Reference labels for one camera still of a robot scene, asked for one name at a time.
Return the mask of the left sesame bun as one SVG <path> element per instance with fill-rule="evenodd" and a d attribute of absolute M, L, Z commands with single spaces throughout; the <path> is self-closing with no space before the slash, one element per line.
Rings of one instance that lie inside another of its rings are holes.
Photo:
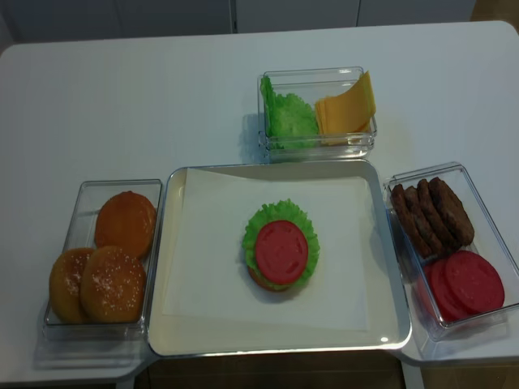
<path fill-rule="evenodd" d="M 54 262 L 49 275 L 49 303 L 64 323 L 87 323 L 79 298 L 82 276 L 93 248 L 81 247 L 64 251 Z"/>

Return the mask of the bottom burger bun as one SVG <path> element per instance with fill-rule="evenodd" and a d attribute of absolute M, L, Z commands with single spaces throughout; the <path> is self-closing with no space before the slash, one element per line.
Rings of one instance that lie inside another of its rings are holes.
<path fill-rule="evenodd" d="M 288 284 L 275 284 L 272 281 L 267 280 L 264 276 L 259 274 L 254 268 L 252 268 L 249 265 L 247 265 L 247 271 L 249 276 L 253 279 L 253 281 L 256 284 L 258 284 L 262 289 L 274 293 L 284 292 L 285 290 L 292 288 L 301 280 L 301 278 L 297 278 L 296 281 L 292 281 Z"/>

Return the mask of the brown meat patty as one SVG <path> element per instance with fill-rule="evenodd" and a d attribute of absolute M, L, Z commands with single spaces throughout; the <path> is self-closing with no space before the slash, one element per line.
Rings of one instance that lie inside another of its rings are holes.
<path fill-rule="evenodd" d="M 474 226 L 461 200 L 439 177 L 432 178 L 428 188 L 435 209 L 449 232 L 461 246 L 469 246 L 474 240 Z"/>
<path fill-rule="evenodd" d="M 444 251 L 453 252 L 461 248 L 459 241 L 450 233 L 432 202 L 428 181 L 418 182 L 418 199 L 424 216 L 427 218 L 435 235 L 441 241 Z"/>
<path fill-rule="evenodd" d="M 391 201 L 401 227 L 404 229 L 415 250 L 423 258 L 432 255 L 431 247 L 422 239 L 414 223 L 414 217 L 406 205 L 405 192 L 402 184 L 393 187 Z"/>
<path fill-rule="evenodd" d="M 416 228 L 421 236 L 421 238 L 429 245 L 431 249 L 430 256 L 435 255 L 439 256 L 443 253 L 443 244 L 441 240 L 436 236 L 433 228 L 431 227 L 428 219 L 425 217 L 422 212 L 418 191 L 414 186 L 409 186 L 405 189 L 404 192 L 406 205 L 409 208 L 413 218 Z"/>

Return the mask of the sesame bun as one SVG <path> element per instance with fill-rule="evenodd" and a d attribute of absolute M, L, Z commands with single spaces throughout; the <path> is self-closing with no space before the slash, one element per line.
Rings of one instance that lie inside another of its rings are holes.
<path fill-rule="evenodd" d="M 82 276 L 93 248 L 81 247 L 64 251 L 54 262 L 49 275 L 49 303 L 64 323 L 87 323 L 79 298 Z"/>
<path fill-rule="evenodd" d="M 117 246 L 94 250 L 82 275 L 79 298 L 94 323 L 133 323 L 144 301 L 143 264 Z"/>

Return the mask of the green lettuce in container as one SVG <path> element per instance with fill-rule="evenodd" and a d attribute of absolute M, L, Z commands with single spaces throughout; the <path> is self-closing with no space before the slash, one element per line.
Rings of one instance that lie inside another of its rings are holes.
<path fill-rule="evenodd" d="M 271 149 L 299 149 L 316 145 L 319 134 L 312 107 L 294 93 L 275 93 L 271 80 L 264 76 L 260 81 L 261 95 L 267 115 L 267 136 Z"/>

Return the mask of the back red tomato slice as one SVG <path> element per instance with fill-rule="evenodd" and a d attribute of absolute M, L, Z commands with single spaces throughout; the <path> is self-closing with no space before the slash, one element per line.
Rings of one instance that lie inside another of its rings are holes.
<path fill-rule="evenodd" d="M 433 303 L 437 303 L 437 298 L 435 295 L 435 291 L 432 286 L 432 271 L 435 264 L 428 264 L 423 268 L 423 272 L 425 274 L 428 287 L 432 293 L 432 297 L 429 296 L 429 293 L 427 292 L 427 287 L 425 281 L 422 279 L 421 276 L 418 277 L 417 282 L 417 288 L 418 288 L 418 298 L 420 302 L 422 303 L 423 308 L 426 310 L 426 312 L 434 318 L 436 322 L 439 322 L 439 316 L 436 314 Z"/>

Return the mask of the middle red tomato slice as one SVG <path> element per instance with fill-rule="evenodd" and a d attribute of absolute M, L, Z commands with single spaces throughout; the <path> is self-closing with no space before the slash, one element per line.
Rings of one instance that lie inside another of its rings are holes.
<path fill-rule="evenodd" d="M 439 308 L 445 322 L 454 322 L 470 316 L 469 311 L 459 303 L 447 285 L 444 273 L 446 261 L 439 260 L 431 267 L 431 290 L 435 297 L 436 305 Z"/>

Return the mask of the green lettuce leaf on burger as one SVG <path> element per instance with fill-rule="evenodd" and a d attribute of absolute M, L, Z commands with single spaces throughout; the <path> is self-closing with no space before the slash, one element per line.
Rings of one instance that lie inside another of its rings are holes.
<path fill-rule="evenodd" d="M 300 277 L 301 280 L 293 287 L 303 286 L 313 276 L 320 257 L 320 244 L 318 235 L 307 213 L 289 199 L 281 200 L 277 203 L 264 204 L 262 208 L 249 219 L 242 240 L 246 265 L 251 266 L 262 275 L 255 261 L 255 241 L 259 231 L 266 224 L 276 220 L 288 220 L 296 224 L 302 230 L 307 240 L 309 261 Z"/>

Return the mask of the clear bun container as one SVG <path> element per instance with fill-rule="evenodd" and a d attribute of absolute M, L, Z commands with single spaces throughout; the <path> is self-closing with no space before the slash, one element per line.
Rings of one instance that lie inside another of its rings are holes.
<path fill-rule="evenodd" d="M 136 179 L 82 183 L 66 232 L 62 253 L 81 247 L 99 249 L 94 242 L 99 211 L 111 197 L 124 191 L 132 191 L 147 197 L 157 211 L 152 246 L 144 259 L 140 259 L 146 272 L 146 285 L 139 320 L 133 323 L 94 323 L 88 318 L 87 323 L 64 323 L 56 316 L 48 302 L 43 324 L 43 331 L 47 338 L 51 340 L 133 340 L 145 336 L 148 330 L 152 291 L 157 272 L 157 245 L 161 235 L 163 200 L 161 180 Z"/>

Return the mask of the clear lettuce cheese container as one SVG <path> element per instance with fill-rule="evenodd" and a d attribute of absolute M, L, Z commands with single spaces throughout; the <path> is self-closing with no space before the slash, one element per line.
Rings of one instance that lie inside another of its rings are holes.
<path fill-rule="evenodd" d="M 375 115 L 370 121 L 370 130 L 360 134 L 347 134 L 340 139 L 345 144 L 328 145 L 319 134 L 311 137 L 316 145 L 299 149 L 271 149 L 267 136 L 267 115 L 264 99 L 260 91 L 260 81 L 264 76 L 271 80 L 275 93 L 294 93 L 308 103 L 315 113 L 315 103 L 328 96 L 338 96 L 346 92 L 366 71 L 360 66 L 324 68 L 296 71 L 267 71 L 257 81 L 258 85 L 258 136 L 259 148 L 269 162 L 300 160 L 344 160 L 367 156 L 375 146 L 377 125 Z"/>

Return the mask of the front sesame bun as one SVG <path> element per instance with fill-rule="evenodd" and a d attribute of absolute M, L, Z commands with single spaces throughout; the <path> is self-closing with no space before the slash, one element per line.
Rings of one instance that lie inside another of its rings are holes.
<path fill-rule="evenodd" d="M 82 275 L 79 298 L 94 323 L 133 323 L 144 301 L 143 264 L 117 246 L 94 250 Z"/>

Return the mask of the clear patty tomato container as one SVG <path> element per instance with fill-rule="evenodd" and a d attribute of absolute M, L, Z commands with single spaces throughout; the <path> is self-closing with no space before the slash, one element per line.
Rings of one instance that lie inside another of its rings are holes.
<path fill-rule="evenodd" d="M 418 190 L 420 180 L 425 178 L 429 182 L 434 177 L 445 181 L 461 200 L 474 226 L 474 240 L 469 246 L 461 246 L 457 251 L 448 252 L 443 249 L 443 253 L 439 256 L 423 258 L 401 227 L 393 209 L 391 192 L 398 184 L 402 184 L 404 192 L 409 186 L 414 186 Z M 457 162 L 450 162 L 395 174 L 384 182 L 384 201 L 412 317 L 413 336 L 419 348 L 425 349 L 441 340 L 468 340 L 470 346 L 475 346 L 507 336 L 508 319 L 518 310 L 518 267 L 465 167 Z M 504 286 L 504 304 L 498 310 L 482 314 L 469 312 L 468 318 L 448 323 L 442 318 L 436 303 L 433 303 L 434 310 L 439 316 L 439 322 L 436 322 L 426 312 L 418 298 L 418 277 L 421 276 L 425 281 L 427 292 L 432 297 L 423 268 L 439 260 L 447 262 L 451 255 L 460 250 L 481 255 L 497 270 Z"/>

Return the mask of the white paper sheet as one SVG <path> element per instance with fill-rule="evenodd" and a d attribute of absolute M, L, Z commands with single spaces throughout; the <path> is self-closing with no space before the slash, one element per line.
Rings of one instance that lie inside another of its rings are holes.
<path fill-rule="evenodd" d="M 320 258 L 308 283 L 284 293 L 248 275 L 242 239 L 263 204 L 297 204 L 311 220 Z M 191 169 L 163 313 L 332 330 L 369 328 L 363 262 L 372 198 L 361 177 L 268 182 Z"/>

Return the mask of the plain orange bun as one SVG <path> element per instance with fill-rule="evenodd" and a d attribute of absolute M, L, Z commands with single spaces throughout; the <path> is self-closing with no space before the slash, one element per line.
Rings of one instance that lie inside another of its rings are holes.
<path fill-rule="evenodd" d="M 147 197 L 124 191 L 101 207 L 94 242 L 98 248 L 117 246 L 144 259 L 152 246 L 156 221 L 157 211 Z"/>

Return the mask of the yellow cheese slices stack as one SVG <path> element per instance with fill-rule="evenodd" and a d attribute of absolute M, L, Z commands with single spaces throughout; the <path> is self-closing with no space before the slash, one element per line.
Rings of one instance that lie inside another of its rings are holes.
<path fill-rule="evenodd" d="M 340 137 L 370 130 L 376 112 L 370 73 L 364 73 L 346 92 L 328 96 L 315 103 L 320 135 L 328 145 L 345 144 Z"/>

